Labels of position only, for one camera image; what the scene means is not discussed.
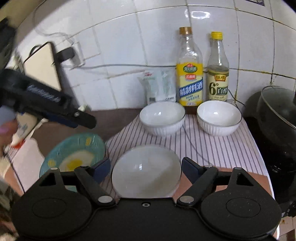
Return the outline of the teal fried egg plate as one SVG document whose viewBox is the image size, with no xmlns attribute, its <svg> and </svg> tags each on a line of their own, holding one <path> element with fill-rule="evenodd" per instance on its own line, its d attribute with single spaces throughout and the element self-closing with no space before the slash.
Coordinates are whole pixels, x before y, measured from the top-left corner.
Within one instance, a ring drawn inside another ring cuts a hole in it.
<svg viewBox="0 0 296 241">
<path fill-rule="evenodd" d="M 41 165 L 39 176 L 43 176 L 51 168 L 71 172 L 79 166 L 92 167 L 104 159 L 105 153 L 105 143 L 97 134 L 75 134 L 49 152 Z"/>
</svg>

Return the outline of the white ribbed bowl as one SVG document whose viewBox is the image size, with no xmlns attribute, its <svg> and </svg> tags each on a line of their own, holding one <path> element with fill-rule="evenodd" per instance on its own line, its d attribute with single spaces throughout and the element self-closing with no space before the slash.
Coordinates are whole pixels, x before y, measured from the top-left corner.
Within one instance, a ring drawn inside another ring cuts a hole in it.
<svg viewBox="0 0 296 241">
<path fill-rule="evenodd" d="M 124 198 L 171 197 L 179 187 L 181 161 L 172 150 L 137 146 L 124 153 L 112 170 L 116 194 Z"/>
<path fill-rule="evenodd" d="M 166 137 L 178 132 L 185 122 L 185 117 L 185 108 L 171 101 L 151 103 L 139 114 L 140 122 L 145 130 L 158 137 Z"/>
<path fill-rule="evenodd" d="M 231 103 L 208 100 L 197 108 L 198 124 L 207 134 L 214 137 L 229 136 L 234 133 L 241 121 L 242 113 Z"/>
</svg>

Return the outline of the white cutting board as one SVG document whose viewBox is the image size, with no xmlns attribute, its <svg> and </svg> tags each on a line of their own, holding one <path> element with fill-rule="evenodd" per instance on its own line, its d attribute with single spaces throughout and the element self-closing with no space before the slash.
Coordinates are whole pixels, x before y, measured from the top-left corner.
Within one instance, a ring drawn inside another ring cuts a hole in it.
<svg viewBox="0 0 296 241">
<path fill-rule="evenodd" d="M 61 91 L 62 86 L 56 66 L 55 54 L 54 44 L 46 42 L 31 50 L 29 57 L 23 62 L 23 66 L 27 76 Z"/>
</svg>

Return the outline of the striped patterned table mat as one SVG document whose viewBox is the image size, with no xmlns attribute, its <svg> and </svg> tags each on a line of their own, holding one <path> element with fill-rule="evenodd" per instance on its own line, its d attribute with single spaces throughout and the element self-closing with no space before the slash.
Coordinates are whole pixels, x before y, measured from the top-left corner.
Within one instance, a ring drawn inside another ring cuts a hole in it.
<svg viewBox="0 0 296 241">
<path fill-rule="evenodd" d="M 97 126 L 92 133 L 106 145 L 106 155 L 112 163 L 129 149 L 140 145 L 158 145 L 174 151 L 180 158 L 189 157 L 199 165 L 214 165 L 229 171 L 244 168 L 269 193 L 273 188 L 263 158 L 245 121 L 225 137 L 213 137 L 198 125 L 194 115 L 185 118 L 181 129 L 167 137 L 150 135 L 141 124 L 138 109 L 96 111 Z M 24 189 L 38 179 L 41 165 L 49 152 L 64 139 L 77 133 L 88 133 L 82 126 L 70 128 L 58 123 L 44 123 L 20 148 L 9 148 L 13 166 Z"/>
</svg>

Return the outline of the black power adapter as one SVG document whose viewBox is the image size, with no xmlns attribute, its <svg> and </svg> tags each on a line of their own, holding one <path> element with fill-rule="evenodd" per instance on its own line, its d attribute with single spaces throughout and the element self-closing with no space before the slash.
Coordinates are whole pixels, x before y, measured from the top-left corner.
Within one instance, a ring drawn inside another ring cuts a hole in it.
<svg viewBox="0 0 296 241">
<path fill-rule="evenodd" d="M 72 47 L 68 47 L 56 53 L 56 58 L 59 63 L 62 63 L 74 57 L 75 57 L 75 50 Z"/>
</svg>

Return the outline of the black wok with lid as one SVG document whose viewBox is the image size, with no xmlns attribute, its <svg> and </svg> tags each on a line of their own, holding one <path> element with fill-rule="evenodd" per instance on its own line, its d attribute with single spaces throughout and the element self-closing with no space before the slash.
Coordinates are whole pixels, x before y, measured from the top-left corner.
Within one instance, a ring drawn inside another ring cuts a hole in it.
<svg viewBox="0 0 296 241">
<path fill-rule="evenodd" d="M 245 104 L 244 117 L 280 204 L 295 201 L 295 91 L 266 86 Z"/>
</svg>

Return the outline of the white salt bag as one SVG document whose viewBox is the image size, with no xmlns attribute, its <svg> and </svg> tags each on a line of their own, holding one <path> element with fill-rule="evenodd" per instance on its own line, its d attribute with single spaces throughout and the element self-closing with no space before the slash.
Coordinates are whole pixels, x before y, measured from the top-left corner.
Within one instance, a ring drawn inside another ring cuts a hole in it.
<svg viewBox="0 0 296 241">
<path fill-rule="evenodd" d="M 176 79 L 168 70 L 148 69 L 138 80 L 144 87 L 147 104 L 161 101 L 177 101 Z"/>
</svg>

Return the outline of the white vinegar bottle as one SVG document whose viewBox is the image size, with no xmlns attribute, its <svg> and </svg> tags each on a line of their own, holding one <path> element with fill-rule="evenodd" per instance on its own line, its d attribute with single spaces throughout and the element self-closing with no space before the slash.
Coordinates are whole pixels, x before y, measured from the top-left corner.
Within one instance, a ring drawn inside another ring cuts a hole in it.
<svg viewBox="0 0 296 241">
<path fill-rule="evenodd" d="M 211 51 L 207 63 L 207 99 L 228 98 L 229 62 L 224 50 L 223 33 L 211 32 Z"/>
</svg>

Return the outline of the yellow label cooking wine bottle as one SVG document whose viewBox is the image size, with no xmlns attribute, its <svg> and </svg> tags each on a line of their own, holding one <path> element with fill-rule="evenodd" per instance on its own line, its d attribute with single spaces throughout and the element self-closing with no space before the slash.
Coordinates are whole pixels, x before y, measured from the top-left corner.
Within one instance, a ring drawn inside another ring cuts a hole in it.
<svg viewBox="0 0 296 241">
<path fill-rule="evenodd" d="M 176 71 L 179 103 L 187 108 L 203 101 L 203 57 L 193 39 L 191 27 L 180 27 L 180 52 Z"/>
</svg>

